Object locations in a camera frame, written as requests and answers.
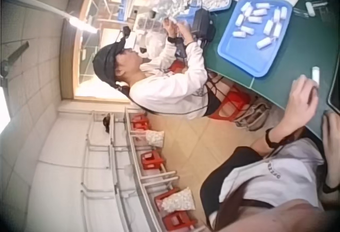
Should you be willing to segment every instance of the black cap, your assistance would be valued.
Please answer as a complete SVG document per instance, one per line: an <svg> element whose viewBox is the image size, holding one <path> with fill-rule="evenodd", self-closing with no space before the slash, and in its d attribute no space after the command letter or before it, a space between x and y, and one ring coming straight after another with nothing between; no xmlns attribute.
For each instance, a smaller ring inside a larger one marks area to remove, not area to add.
<svg viewBox="0 0 340 232"><path fill-rule="evenodd" d="M100 49L93 59L95 74L103 82L108 83L115 89L118 88L115 77L116 56L123 51L124 46L125 37L119 42L115 42Z"/></svg>

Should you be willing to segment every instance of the white shirt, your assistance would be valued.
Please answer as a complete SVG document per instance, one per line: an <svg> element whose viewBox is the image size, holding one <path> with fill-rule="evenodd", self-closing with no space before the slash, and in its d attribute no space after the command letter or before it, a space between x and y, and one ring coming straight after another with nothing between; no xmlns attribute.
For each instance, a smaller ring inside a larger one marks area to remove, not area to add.
<svg viewBox="0 0 340 232"><path fill-rule="evenodd" d="M283 147L282 151L244 167L234 168L224 179L219 195L220 203L231 191L250 178L245 199L258 200L277 207L290 200L303 199L322 208L317 192L316 169L324 160L314 143L300 139ZM217 212L209 216L214 224Z"/></svg>
<svg viewBox="0 0 340 232"><path fill-rule="evenodd" d="M141 70L152 76L135 83L130 89L130 97L138 105L160 115L187 119L202 117L208 105L203 51L196 42L187 46L188 70L184 74L168 72L175 60L175 52L175 45L166 41L159 57L142 64Z"/></svg>

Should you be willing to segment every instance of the white hoodie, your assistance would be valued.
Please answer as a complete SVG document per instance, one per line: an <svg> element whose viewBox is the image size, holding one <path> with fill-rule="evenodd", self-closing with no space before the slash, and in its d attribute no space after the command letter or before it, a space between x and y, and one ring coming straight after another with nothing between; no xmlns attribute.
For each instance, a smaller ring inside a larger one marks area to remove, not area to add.
<svg viewBox="0 0 340 232"><path fill-rule="evenodd" d="M159 57L142 64L141 70L152 76L135 83L130 89L130 97L138 105L160 115L187 119L202 117L208 105L203 51L196 42L187 46L188 70L184 74L168 71L175 60L175 52L175 45L166 41Z"/></svg>

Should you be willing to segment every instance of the person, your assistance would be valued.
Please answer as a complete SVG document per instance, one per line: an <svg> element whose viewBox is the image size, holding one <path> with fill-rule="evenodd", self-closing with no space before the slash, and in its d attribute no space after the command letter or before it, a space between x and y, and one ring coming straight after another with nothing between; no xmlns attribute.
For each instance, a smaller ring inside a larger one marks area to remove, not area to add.
<svg viewBox="0 0 340 232"><path fill-rule="evenodd" d="M300 76L292 84L278 125L250 147L237 147L207 177L200 198L211 230L323 231L335 218L333 213L326 215L320 200L339 205L340 117L324 115L327 176L323 186L319 186L318 168L324 159L317 146L307 138L295 142L287 138L308 123L317 106L316 82Z"/></svg>
<svg viewBox="0 0 340 232"><path fill-rule="evenodd" d="M218 76L207 82L202 49L185 24L175 25L165 20L164 28L168 38L159 57L142 63L136 52L124 49L125 38L122 38L96 54L93 60L95 74L151 113L180 115L188 119L211 115L221 105L229 85ZM168 69L175 61L177 32L186 44L188 68L174 74Z"/></svg>

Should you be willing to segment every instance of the floor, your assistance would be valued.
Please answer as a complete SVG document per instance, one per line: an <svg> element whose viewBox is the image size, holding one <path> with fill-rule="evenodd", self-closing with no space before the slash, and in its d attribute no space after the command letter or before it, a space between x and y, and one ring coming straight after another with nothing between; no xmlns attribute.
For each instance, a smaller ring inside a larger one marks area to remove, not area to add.
<svg viewBox="0 0 340 232"><path fill-rule="evenodd" d="M177 170L178 186L189 187L196 210L191 214L205 224L199 191L206 177L221 165L240 145L249 145L264 134L265 127L249 132L234 123L207 117L188 121L168 116L148 115L153 130L165 131L163 156L168 170Z"/></svg>

